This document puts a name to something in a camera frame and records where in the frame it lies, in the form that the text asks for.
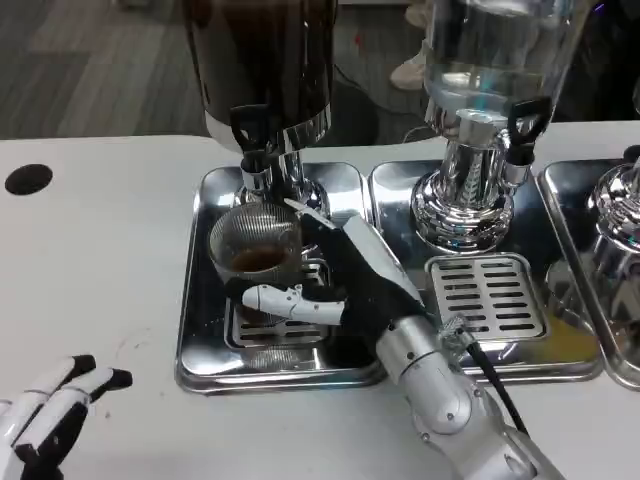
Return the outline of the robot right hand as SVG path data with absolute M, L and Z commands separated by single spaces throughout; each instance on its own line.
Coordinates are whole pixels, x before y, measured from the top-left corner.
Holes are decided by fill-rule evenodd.
M 322 300 L 303 286 L 235 278 L 225 284 L 228 298 L 294 321 L 342 326 L 372 347 L 401 323 L 418 338 L 436 338 L 418 289 L 372 225 L 354 215 L 337 226 L 300 202 L 285 203 L 319 246 L 342 293 Z

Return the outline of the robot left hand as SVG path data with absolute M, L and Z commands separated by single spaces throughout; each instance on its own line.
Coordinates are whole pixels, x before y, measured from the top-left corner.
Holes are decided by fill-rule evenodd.
M 62 479 L 60 466 L 91 404 L 131 387 L 130 371 L 101 368 L 90 355 L 66 357 L 13 399 L 1 400 L 1 477 Z

